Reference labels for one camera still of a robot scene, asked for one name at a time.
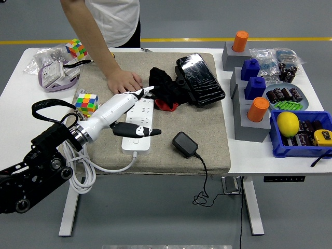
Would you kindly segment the person's right hand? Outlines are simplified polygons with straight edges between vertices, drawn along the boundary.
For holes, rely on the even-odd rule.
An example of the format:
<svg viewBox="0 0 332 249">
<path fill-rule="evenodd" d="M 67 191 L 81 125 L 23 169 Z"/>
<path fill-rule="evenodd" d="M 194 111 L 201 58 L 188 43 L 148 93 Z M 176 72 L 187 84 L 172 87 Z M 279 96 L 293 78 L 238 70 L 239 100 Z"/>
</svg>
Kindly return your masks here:
<svg viewBox="0 0 332 249">
<path fill-rule="evenodd" d="M 137 73 L 121 69 L 107 76 L 107 85 L 113 94 L 138 91 L 143 87 L 142 79 Z"/>
</svg>

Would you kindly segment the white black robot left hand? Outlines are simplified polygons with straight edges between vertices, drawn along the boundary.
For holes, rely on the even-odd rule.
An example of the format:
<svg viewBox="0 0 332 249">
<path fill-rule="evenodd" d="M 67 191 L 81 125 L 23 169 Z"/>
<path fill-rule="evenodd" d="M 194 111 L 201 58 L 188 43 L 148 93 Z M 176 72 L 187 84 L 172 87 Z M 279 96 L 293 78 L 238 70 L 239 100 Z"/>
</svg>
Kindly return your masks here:
<svg viewBox="0 0 332 249">
<path fill-rule="evenodd" d="M 93 143 L 103 129 L 111 128 L 114 135 L 130 138 L 142 138 L 161 134 L 161 130 L 144 127 L 117 120 L 129 111 L 137 101 L 148 95 L 154 87 L 142 88 L 135 92 L 115 94 L 101 105 L 90 118 L 77 122 L 75 131 L 81 135 L 81 144 Z"/>
</svg>

